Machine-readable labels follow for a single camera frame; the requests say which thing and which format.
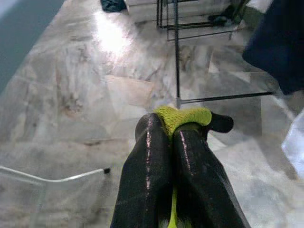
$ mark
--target navy fabric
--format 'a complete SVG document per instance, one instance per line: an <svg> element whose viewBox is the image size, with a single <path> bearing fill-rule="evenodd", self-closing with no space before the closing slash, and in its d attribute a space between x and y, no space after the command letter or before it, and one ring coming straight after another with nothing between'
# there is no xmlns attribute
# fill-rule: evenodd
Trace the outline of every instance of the navy fabric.
<svg viewBox="0 0 304 228"><path fill-rule="evenodd" d="M103 11L120 12L127 8L124 0L101 0Z"/></svg>
<svg viewBox="0 0 304 228"><path fill-rule="evenodd" d="M274 0L243 59L278 80L284 94L304 89L304 1Z"/></svg>

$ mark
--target dark blue cloth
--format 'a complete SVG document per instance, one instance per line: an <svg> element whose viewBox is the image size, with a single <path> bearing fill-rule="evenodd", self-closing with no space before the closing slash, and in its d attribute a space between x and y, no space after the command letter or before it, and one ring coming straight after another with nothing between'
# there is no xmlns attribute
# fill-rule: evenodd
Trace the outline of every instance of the dark blue cloth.
<svg viewBox="0 0 304 228"><path fill-rule="evenodd" d="M278 80L284 94L304 89L304 0L274 0L243 59Z"/></svg>
<svg viewBox="0 0 304 228"><path fill-rule="evenodd" d="M120 12L127 8L124 0L101 0L103 11Z"/></svg>

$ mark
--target marble floor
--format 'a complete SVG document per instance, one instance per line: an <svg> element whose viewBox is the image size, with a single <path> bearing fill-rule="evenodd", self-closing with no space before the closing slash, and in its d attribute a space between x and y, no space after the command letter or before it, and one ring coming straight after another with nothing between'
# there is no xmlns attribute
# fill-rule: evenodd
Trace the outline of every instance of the marble floor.
<svg viewBox="0 0 304 228"><path fill-rule="evenodd" d="M248 33L183 41L182 98L267 90L276 96L182 108L233 117L234 129L211 132L209 145L253 228L303 227L304 183L281 149L303 104L242 60ZM26 56L0 95L0 165L49 179L112 168L50 186L36 227L109 227L137 121L160 105L175 106L174 45L166 38L154 21L134 24L127 12L102 12L99 0L66 0ZM0 180L0 228L29 227L37 187Z"/></svg>

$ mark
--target white plastic bag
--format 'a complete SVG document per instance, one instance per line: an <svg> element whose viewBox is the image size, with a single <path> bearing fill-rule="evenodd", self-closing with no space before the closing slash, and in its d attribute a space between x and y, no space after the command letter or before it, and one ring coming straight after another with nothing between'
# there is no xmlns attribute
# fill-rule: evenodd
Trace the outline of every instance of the white plastic bag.
<svg viewBox="0 0 304 228"><path fill-rule="evenodd" d="M266 13L273 0L251 0L247 6Z"/></svg>
<svg viewBox="0 0 304 228"><path fill-rule="evenodd" d="M298 175L304 179L304 109L291 125L282 149Z"/></svg>

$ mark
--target black metal frame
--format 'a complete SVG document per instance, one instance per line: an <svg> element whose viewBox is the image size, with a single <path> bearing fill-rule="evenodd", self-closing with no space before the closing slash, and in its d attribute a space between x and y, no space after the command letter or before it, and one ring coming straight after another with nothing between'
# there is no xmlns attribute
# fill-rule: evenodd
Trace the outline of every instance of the black metal frame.
<svg viewBox="0 0 304 228"><path fill-rule="evenodd" d="M203 34L203 35L197 35L192 37L186 37L186 38L180 38L179 37L179 29L195 29L195 28L206 28L206 27L215 27L218 26L217 24L214 24L212 22L199 22L199 23L188 23L188 24L179 24L179 2L185 2L185 1L193 1L193 0L173 0L174 2L174 25L169 25L169 4L167 4L167 25L163 25L163 0L157 0L157 28L160 29L167 29L167 40L168 41L175 41L175 66L176 66L176 105L178 108L181 107L182 104L188 104L188 103L196 103L196 102L205 102L205 101L217 101L217 100L227 100L227 99L236 99L236 98L246 98L246 97L255 97L255 96L265 96L265 95L272 95L274 92L263 92L263 93L250 93L250 94L240 94L240 95L229 95L229 96L216 96L216 97L207 97L207 98L197 98L197 99L186 99L183 100L181 98L181 84L180 84L180 43L179 40L181 39L188 39L188 38L198 38L198 37L204 37L204 36L211 36L216 34L224 34L224 33L230 33L229 38L231 38L232 33L235 30L230 31L223 31L223 32L215 32L215 33L209 33L209 34ZM243 4L245 3L245 0L242 0L237 7L234 15L234 18L239 14ZM169 30L174 30L175 36L174 39L169 39Z"/></svg>

